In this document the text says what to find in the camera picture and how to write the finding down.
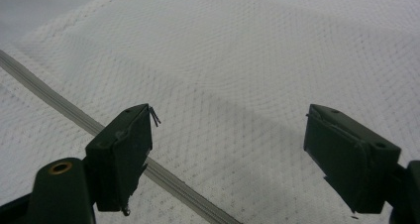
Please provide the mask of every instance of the white tarp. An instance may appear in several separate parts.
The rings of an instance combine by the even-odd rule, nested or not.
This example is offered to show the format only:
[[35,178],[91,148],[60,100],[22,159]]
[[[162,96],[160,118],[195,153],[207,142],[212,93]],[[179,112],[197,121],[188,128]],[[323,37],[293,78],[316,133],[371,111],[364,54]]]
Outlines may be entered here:
[[[150,156],[241,222],[386,223],[388,205],[351,217],[302,149],[305,114],[310,103],[334,107],[400,146],[403,166],[418,160],[419,33],[420,0],[93,0],[0,49],[104,125],[127,107],[154,105],[162,126]],[[6,92],[6,77],[2,103],[43,122],[22,136],[12,127],[33,115],[13,119],[1,105],[2,203],[30,191],[45,161],[89,140],[47,105],[32,106],[35,98]],[[9,178],[21,164],[11,156],[43,162]],[[177,209],[160,218],[203,221],[168,200]],[[163,205],[140,187],[131,206],[142,216],[116,220],[186,221],[159,220],[143,202]]]

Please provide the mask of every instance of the textured white material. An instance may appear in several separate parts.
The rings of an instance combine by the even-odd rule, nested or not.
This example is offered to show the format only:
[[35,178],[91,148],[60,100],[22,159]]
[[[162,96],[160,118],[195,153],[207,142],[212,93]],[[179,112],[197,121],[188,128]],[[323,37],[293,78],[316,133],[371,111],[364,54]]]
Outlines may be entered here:
[[245,223],[352,213],[303,152],[310,103],[420,159],[420,0],[95,0],[6,52],[102,124],[149,102],[151,156]]

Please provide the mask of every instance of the brass grommet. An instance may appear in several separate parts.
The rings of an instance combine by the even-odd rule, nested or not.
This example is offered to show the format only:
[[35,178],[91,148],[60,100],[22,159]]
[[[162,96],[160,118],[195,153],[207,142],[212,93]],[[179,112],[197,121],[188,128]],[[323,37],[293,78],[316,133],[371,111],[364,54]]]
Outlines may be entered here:
[[71,162],[60,162],[57,164],[54,164],[50,169],[49,169],[49,174],[61,174],[64,172],[67,172],[71,169],[71,167],[73,166],[73,164]]

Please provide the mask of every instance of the clamp jaw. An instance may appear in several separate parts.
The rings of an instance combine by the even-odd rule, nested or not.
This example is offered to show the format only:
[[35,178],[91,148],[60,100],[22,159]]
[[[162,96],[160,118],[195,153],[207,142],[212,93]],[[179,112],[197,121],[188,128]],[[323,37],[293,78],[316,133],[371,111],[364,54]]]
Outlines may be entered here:
[[121,112],[87,146],[83,160],[66,158],[41,168],[31,194],[0,207],[4,223],[95,223],[99,211],[130,214],[129,197],[153,148],[149,104]]
[[304,150],[353,212],[393,206],[391,223],[420,223],[420,161],[398,162],[401,149],[346,114],[311,104]]

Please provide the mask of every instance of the white surface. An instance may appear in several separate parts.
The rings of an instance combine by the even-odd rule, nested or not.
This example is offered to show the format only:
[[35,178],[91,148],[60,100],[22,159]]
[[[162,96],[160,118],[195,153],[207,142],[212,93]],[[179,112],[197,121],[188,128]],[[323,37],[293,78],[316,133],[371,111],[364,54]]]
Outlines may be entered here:
[[0,0],[0,45],[91,0]]
[[305,114],[337,108],[419,159],[419,2],[95,0],[6,52],[102,124],[154,105],[151,156],[244,223],[386,223],[351,218]]

